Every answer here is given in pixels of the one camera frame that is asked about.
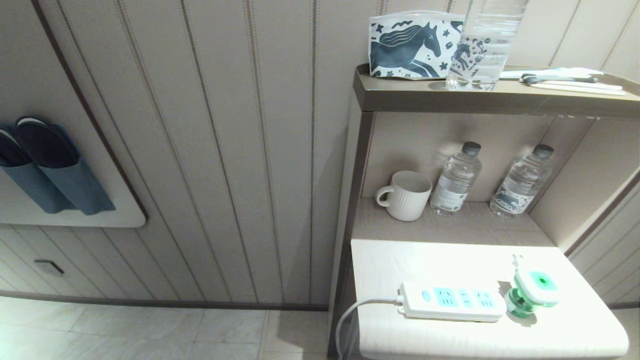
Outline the green white plug-in device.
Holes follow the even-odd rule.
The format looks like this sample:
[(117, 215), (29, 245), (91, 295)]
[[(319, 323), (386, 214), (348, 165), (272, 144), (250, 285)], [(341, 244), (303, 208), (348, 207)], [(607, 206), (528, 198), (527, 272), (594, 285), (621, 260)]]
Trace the green white plug-in device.
[(552, 308), (560, 303), (557, 282), (540, 267), (530, 264), (522, 255), (512, 255), (514, 275), (503, 300), (507, 312), (526, 319), (540, 308)]

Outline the white ribbed ceramic mug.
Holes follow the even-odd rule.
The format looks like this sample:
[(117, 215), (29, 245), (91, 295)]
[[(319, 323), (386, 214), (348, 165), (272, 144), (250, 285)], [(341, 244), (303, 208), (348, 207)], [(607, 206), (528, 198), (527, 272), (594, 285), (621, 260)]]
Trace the white ribbed ceramic mug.
[(433, 187), (421, 173), (397, 171), (391, 176), (388, 186), (378, 189), (375, 202), (394, 219), (413, 222), (422, 216)]

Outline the small bottle plain white label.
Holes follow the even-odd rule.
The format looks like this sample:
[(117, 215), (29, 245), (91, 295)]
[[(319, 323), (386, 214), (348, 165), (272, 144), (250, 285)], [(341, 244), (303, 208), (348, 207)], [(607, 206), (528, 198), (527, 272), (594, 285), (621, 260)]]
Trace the small bottle plain white label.
[(462, 209), (483, 168), (478, 158), (481, 150), (479, 143), (467, 141), (460, 152), (446, 160), (430, 196), (432, 211), (438, 215), (454, 215)]

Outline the horse print white pouch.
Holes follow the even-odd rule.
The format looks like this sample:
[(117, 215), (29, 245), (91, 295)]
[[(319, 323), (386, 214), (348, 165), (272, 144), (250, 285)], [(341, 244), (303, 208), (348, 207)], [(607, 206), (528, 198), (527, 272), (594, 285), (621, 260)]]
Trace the horse print white pouch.
[(432, 10), (370, 17), (370, 75), (411, 80), (446, 78), (465, 18), (463, 14)]

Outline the beige brown shelf unit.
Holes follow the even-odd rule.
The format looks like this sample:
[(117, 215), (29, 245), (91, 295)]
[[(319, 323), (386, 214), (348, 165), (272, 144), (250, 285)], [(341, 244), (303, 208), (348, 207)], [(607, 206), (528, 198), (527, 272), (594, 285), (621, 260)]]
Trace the beige brown shelf unit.
[[(354, 313), (361, 354), (373, 359), (579, 360), (626, 353), (627, 335), (569, 255), (640, 191), (640, 84), (603, 80), (626, 94), (579, 95), (501, 80), (496, 91), (446, 90), (442, 80), (380, 79), (355, 68), (329, 303), (327, 357), (336, 326), (361, 298), (394, 297), (405, 281), (484, 280), (505, 291), (512, 255), (541, 264), (562, 284), (560, 304), (496, 323), (409, 319), (391, 304)], [(483, 169), (458, 214), (425, 210), (393, 219), (374, 193), (397, 171), (436, 182), (448, 155), (481, 145)], [(515, 161), (551, 146), (551, 174), (525, 212), (503, 218), (490, 201)]]

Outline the small bottle horse print label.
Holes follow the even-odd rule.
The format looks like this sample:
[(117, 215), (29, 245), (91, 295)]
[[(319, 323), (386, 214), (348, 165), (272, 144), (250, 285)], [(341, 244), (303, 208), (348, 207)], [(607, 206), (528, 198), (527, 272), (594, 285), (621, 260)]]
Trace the small bottle horse print label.
[(551, 146), (539, 144), (517, 159), (490, 200), (489, 209), (502, 218), (522, 215), (550, 177), (553, 153)]

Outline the large clear water bottle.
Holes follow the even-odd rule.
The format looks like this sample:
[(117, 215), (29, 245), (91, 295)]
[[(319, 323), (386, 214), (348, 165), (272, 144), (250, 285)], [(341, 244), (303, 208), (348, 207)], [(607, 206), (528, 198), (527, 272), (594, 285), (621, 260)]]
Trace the large clear water bottle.
[(446, 77), (448, 91), (494, 90), (529, 2), (470, 0)]

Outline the blue slippers in holder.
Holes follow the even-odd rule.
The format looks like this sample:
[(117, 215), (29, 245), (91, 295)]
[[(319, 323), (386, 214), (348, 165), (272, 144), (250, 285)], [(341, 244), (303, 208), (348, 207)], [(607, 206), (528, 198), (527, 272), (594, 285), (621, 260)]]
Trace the blue slippers in holder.
[[(0, 166), (0, 170), (7, 174), (46, 214), (78, 210), (84, 215), (96, 215), (116, 210), (114, 203), (66, 129), (59, 124), (51, 124), (62, 130), (74, 145), (80, 155), (76, 165), (65, 168), (46, 168), (39, 166), (31, 158), (32, 162), (29, 164), (17, 167)], [(0, 124), (0, 127), (9, 130), (16, 139), (15, 125)]]

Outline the white wrapped toiletry packet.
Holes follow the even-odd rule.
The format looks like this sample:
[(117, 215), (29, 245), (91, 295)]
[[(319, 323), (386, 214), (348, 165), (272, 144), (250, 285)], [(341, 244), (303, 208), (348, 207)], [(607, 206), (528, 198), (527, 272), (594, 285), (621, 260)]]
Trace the white wrapped toiletry packet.
[(604, 75), (603, 71), (583, 68), (583, 67), (560, 67), (549, 69), (519, 69), (504, 70), (500, 74), (500, 79), (520, 79), (523, 75), (533, 75), (552, 78), (597, 78)]

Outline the long white wrapped stick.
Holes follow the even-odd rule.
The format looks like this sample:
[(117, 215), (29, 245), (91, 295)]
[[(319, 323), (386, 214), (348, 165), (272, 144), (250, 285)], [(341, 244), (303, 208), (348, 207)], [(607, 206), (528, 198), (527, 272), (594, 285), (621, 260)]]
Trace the long white wrapped stick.
[(619, 85), (608, 85), (602, 83), (549, 80), (543, 82), (528, 83), (529, 87), (544, 89), (549, 91), (580, 92), (586, 94), (624, 96), (626, 92)]

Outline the dark grey slipper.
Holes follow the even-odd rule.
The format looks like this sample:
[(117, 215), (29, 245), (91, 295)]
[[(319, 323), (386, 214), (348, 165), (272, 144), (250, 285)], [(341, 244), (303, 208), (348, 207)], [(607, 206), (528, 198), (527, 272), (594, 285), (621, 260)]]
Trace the dark grey slipper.
[(80, 155), (73, 142), (55, 124), (34, 117), (22, 117), (14, 124), (14, 134), (23, 150), (38, 166), (61, 169), (79, 162)]
[(32, 158), (23, 150), (9, 130), (0, 127), (0, 166), (20, 167), (32, 162)]

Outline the dark grey handled razor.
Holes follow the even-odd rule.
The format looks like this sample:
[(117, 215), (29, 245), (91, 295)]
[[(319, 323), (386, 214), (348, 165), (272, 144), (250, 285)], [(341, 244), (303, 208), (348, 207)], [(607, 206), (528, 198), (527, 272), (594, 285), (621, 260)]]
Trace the dark grey handled razor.
[(524, 73), (520, 78), (521, 84), (542, 84), (544, 82), (569, 82), (569, 83), (583, 83), (583, 84), (597, 84), (598, 79), (595, 77), (572, 77), (572, 76), (559, 76), (556, 74), (534, 74)]

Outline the grey wall socket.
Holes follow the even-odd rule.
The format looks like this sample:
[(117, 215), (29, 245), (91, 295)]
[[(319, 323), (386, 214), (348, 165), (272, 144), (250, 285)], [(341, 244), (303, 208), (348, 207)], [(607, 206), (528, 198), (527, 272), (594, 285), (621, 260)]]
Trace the grey wall socket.
[(62, 268), (55, 264), (52, 260), (35, 259), (34, 264), (45, 274), (62, 277), (66, 273)]

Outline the white rounded wall board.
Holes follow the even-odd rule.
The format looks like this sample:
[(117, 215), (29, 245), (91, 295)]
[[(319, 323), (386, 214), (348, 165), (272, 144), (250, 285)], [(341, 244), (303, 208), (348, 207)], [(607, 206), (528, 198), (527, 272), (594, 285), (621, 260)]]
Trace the white rounded wall board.
[(63, 127), (115, 210), (48, 214), (0, 170), (0, 224), (142, 227), (147, 214), (52, 40), (32, 0), (0, 0), (0, 125), (32, 116)]

